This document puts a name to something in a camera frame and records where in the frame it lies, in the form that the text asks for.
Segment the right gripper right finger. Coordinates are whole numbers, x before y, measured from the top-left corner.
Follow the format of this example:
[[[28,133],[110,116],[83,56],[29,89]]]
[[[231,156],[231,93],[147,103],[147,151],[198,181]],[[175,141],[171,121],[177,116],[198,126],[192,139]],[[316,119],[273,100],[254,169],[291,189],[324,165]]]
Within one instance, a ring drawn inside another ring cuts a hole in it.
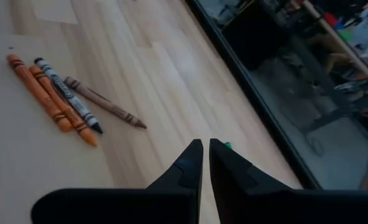
[[[293,189],[218,139],[209,169],[221,223],[368,223],[368,191]]]

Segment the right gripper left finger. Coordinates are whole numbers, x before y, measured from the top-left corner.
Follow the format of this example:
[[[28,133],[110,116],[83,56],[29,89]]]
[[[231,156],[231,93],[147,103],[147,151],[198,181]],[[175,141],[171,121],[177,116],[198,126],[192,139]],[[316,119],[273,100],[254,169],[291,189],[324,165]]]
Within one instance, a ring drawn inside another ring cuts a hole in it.
[[[198,223],[203,145],[194,139],[144,189],[60,189],[38,199],[32,223]]]

